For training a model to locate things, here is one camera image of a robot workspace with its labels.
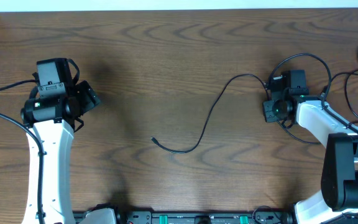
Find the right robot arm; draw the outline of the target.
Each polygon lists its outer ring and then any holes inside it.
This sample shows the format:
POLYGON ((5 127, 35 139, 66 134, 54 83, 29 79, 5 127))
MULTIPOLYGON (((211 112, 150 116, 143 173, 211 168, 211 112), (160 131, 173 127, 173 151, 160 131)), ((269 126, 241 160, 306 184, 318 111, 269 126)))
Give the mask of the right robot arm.
POLYGON ((268 81, 265 121, 286 121, 307 129, 325 147, 321 189, 297 202, 282 223, 358 223, 358 127, 323 100, 309 94, 302 70, 282 72, 268 81))

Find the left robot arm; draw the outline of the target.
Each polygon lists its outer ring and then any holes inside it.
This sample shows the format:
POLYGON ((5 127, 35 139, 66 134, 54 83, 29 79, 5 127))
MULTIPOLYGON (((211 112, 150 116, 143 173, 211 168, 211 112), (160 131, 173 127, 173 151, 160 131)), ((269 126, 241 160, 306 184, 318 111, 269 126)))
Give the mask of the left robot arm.
POLYGON ((29 190, 24 223, 74 223, 70 199, 70 153, 76 122, 99 105, 87 81, 71 74, 75 62, 51 58, 37 62, 36 87, 21 109, 29 130, 29 190))

